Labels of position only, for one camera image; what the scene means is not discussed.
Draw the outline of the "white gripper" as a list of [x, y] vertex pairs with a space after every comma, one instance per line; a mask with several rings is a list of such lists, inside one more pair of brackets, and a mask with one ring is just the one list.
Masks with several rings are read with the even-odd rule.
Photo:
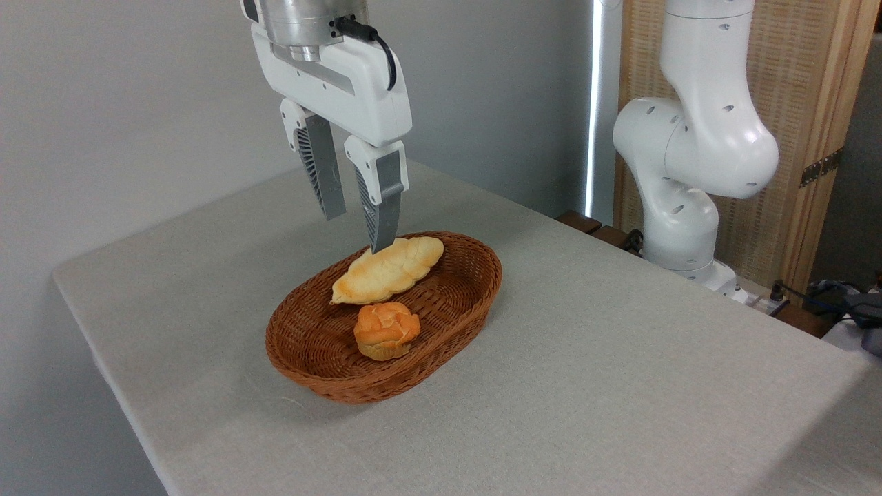
[[345, 37], [320, 47], [318, 62], [305, 62], [271, 43], [262, 26], [252, 24], [251, 33], [265, 79], [285, 97], [280, 115], [286, 139], [305, 167], [325, 219], [346, 213], [333, 123], [353, 134], [344, 150], [356, 169], [371, 251], [391, 246], [401, 195], [409, 189], [405, 147], [399, 139], [413, 127], [399, 59], [393, 58], [396, 81], [390, 89], [387, 53], [378, 44]]

